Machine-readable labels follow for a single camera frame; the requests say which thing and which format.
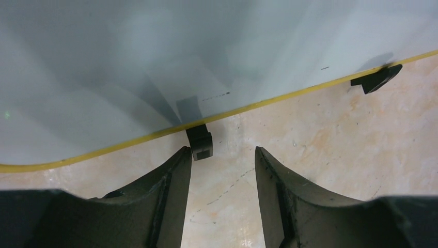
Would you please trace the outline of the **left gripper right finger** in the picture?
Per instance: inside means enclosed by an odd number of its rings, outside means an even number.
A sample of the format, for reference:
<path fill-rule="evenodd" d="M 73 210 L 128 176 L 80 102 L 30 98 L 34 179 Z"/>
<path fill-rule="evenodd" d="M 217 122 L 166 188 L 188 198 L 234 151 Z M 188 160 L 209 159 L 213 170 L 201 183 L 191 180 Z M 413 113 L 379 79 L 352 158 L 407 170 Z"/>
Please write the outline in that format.
<path fill-rule="evenodd" d="M 369 201 L 327 190 L 255 149 L 266 247 L 437 247 L 437 197 Z"/>

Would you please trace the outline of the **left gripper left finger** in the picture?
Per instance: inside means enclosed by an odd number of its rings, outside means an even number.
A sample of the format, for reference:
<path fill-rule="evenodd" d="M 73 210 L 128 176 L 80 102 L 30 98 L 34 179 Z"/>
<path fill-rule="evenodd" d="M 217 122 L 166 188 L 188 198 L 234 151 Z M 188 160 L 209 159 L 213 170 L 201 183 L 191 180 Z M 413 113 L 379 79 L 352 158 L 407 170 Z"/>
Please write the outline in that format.
<path fill-rule="evenodd" d="M 192 152 L 101 198 L 59 189 L 1 191 L 1 247 L 180 247 Z"/>

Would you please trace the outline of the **yellow-framed whiteboard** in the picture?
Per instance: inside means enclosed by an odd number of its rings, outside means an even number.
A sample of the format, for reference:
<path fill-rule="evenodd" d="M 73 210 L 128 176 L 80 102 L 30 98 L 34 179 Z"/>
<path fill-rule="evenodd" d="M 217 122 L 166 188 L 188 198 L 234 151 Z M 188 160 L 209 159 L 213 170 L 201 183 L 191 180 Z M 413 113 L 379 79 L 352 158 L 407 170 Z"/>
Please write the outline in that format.
<path fill-rule="evenodd" d="M 1 172 L 437 52 L 437 1 L 1 1 Z"/>

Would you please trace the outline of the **black whiteboard foot left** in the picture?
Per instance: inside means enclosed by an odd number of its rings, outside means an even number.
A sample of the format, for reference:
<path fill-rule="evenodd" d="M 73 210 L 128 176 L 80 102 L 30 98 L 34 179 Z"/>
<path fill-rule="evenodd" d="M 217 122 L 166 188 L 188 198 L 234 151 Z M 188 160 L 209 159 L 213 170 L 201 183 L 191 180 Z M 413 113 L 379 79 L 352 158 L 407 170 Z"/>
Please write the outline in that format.
<path fill-rule="evenodd" d="M 212 135 L 205 124 L 186 129 L 194 161 L 213 156 Z"/>

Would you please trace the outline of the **black whiteboard foot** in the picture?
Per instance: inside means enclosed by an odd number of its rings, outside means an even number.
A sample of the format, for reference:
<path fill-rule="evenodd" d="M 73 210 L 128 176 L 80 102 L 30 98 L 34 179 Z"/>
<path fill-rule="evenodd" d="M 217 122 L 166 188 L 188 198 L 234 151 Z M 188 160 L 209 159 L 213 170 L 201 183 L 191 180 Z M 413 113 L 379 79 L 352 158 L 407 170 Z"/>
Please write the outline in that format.
<path fill-rule="evenodd" d="M 360 85 L 364 94 L 377 91 L 391 79 L 393 79 L 403 68 L 402 64 L 385 65 L 379 71 L 358 77 L 350 81 L 351 86 Z"/>
<path fill-rule="evenodd" d="M 194 161 L 213 156 L 212 135 L 205 124 L 186 129 Z"/>

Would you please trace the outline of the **black whiteboard foot right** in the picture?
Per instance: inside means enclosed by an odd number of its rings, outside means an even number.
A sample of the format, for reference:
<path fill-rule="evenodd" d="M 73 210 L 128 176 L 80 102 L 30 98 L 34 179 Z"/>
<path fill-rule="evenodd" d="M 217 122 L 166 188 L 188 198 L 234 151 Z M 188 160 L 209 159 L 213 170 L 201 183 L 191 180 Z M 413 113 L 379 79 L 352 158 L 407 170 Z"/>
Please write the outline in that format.
<path fill-rule="evenodd" d="M 377 91 L 391 79 L 393 79 L 403 68 L 402 64 L 385 65 L 379 71 L 358 77 L 350 81 L 351 86 L 360 85 L 364 94 Z"/>

